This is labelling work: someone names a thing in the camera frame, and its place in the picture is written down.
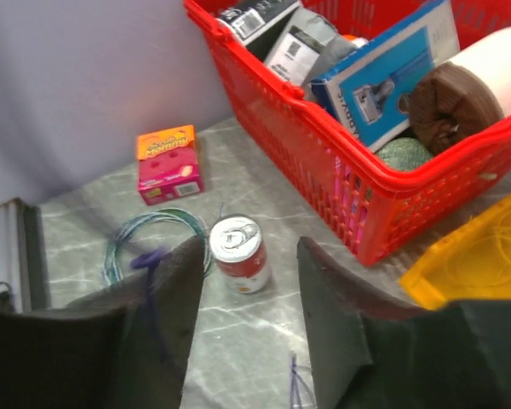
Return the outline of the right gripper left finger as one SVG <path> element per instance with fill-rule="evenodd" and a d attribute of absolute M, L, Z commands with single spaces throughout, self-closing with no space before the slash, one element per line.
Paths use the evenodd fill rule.
<path fill-rule="evenodd" d="M 204 283 L 204 242 L 137 257 L 64 308 L 0 297 L 0 408 L 177 408 Z"/>

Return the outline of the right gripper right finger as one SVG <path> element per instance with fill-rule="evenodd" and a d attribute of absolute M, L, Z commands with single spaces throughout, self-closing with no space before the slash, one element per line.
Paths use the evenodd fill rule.
<path fill-rule="evenodd" d="M 511 300 L 435 310 L 388 295 L 313 239 L 297 244 L 321 408 L 511 408 Z"/>

